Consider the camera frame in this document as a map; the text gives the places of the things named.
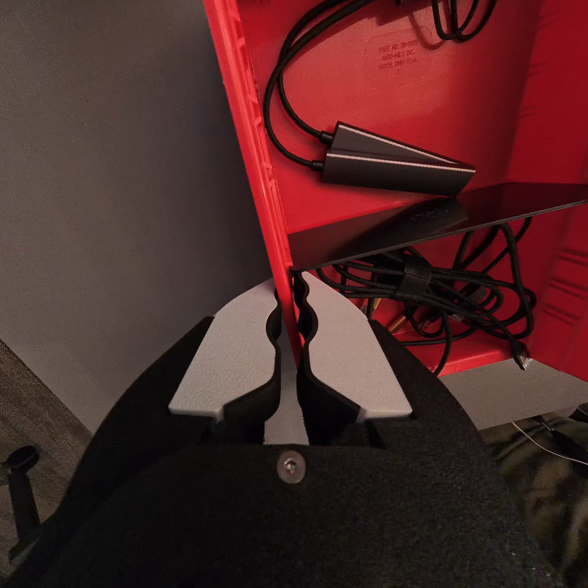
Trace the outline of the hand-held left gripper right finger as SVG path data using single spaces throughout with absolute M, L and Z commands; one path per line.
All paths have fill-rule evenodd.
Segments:
M 408 417 L 405 396 L 367 317 L 315 275 L 295 276 L 299 332 L 311 400 L 335 400 L 327 417 L 362 422 Z

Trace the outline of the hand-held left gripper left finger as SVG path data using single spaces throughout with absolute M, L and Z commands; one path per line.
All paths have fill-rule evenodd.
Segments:
M 269 419 L 281 396 L 282 306 L 270 278 L 214 316 L 168 408 L 210 419 Z

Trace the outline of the red plastic bin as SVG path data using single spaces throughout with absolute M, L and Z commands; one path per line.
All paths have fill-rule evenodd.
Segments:
M 335 237 L 426 196 L 323 183 L 266 133 L 263 97 L 281 46 L 319 1 L 204 1 L 224 87 L 298 362 L 294 237 Z M 587 1 L 497 1 L 480 34 L 440 40 L 430 1 L 373 1 L 284 68 L 293 110 L 332 132 L 348 123 L 476 168 L 479 206 L 587 199 Z

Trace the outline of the black bin divider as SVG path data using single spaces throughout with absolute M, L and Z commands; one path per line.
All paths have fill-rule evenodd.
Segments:
M 381 254 L 587 203 L 586 183 L 507 182 L 325 224 L 288 236 L 292 272 Z

